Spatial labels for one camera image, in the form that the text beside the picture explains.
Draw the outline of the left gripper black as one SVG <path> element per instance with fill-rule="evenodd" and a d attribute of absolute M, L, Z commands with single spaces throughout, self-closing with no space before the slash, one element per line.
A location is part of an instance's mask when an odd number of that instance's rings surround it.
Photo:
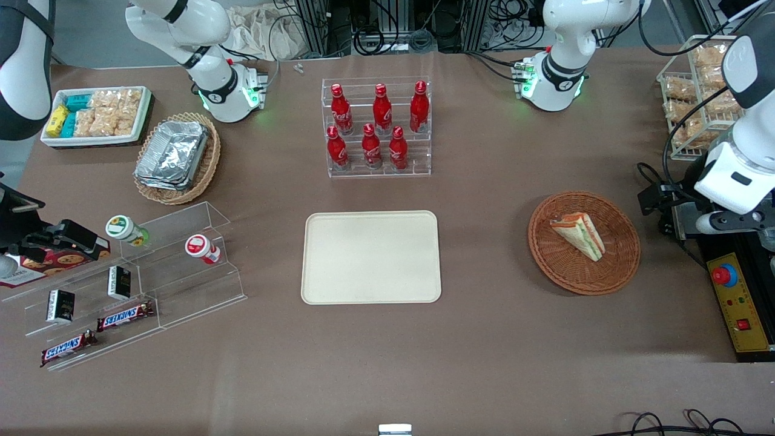
<path fill-rule="evenodd" d="M 654 182 L 638 193 L 642 214 L 661 213 L 661 234 L 676 240 L 687 240 L 696 239 L 698 235 L 753 233 L 758 245 L 769 252 L 774 251 L 772 202 L 761 202 L 747 214 L 723 209 L 706 212 L 698 209 L 695 202 L 684 203 L 684 197 L 677 192 L 676 185 Z"/>

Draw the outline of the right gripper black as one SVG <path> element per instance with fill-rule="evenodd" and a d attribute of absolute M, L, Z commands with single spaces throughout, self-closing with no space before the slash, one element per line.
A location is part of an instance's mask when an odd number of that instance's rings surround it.
<path fill-rule="evenodd" d="M 8 185 L 1 185 L 1 251 L 22 241 L 29 234 L 43 231 L 51 234 L 51 240 L 33 239 L 21 242 L 21 255 L 34 262 L 42 263 L 50 252 L 63 250 L 94 251 L 97 234 L 74 220 L 61 220 L 47 226 L 41 220 L 39 209 L 46 204 L 33 197 L 23 195 Z"/>

